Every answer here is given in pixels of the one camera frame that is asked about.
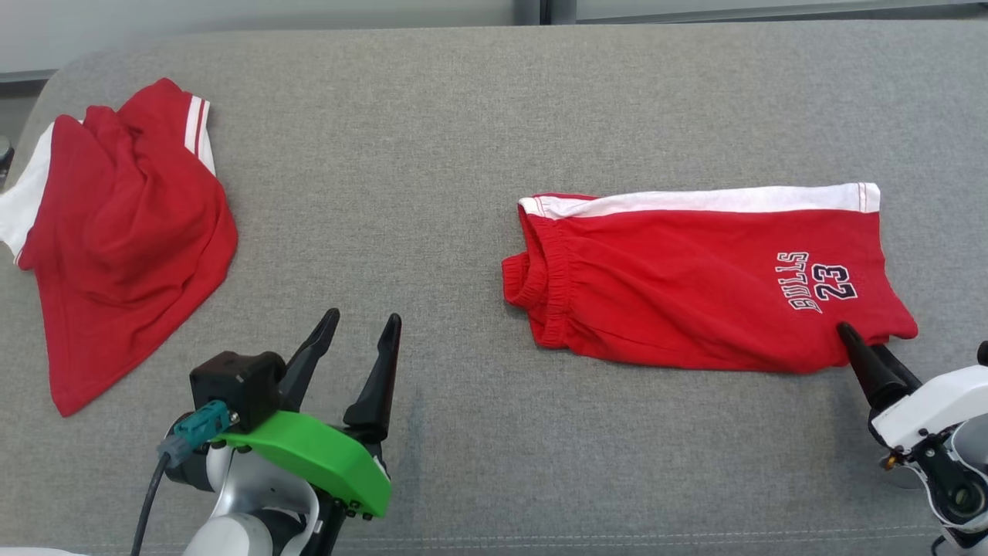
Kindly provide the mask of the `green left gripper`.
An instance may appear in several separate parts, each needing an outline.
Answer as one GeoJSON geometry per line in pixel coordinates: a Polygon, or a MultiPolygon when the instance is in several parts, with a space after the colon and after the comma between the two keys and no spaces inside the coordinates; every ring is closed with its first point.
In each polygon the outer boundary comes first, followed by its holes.
{"type": "MultiPolygon", "coordinates": [[[[279,381],[280,409],[300,409],[312,375],[328,352],[340,321],[340,310],[328,310],[296,349],[279,381]]],[[[215,439],[252,453],[293,473],[335,499],[357,503],[358,514],[382,518],[391,504],[391,478],[380,456],[361,442],[381,442],[391,428],[393,391],[398,376],[402,320],[391,314],[377,342],[377,360],[363,390],[345,414],[345,434],[313,416],[278,411],[251,432],[227,429],[215,439]]]]}

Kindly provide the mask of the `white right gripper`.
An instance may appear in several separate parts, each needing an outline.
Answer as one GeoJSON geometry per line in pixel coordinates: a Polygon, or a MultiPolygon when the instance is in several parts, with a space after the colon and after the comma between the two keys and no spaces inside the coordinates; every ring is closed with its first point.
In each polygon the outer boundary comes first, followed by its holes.
{"type": "Polygon", "coordinates": [[[986,414],[987,367],[968,366],[923,384],[886,345],[867,344],[847,321],[837,324],[837,335],[869,408],[885,409],[871,420],[883,446],[912,451],[931,434],[986,414]],[[909,387],[920,388],[910,394],[909,387]]]}

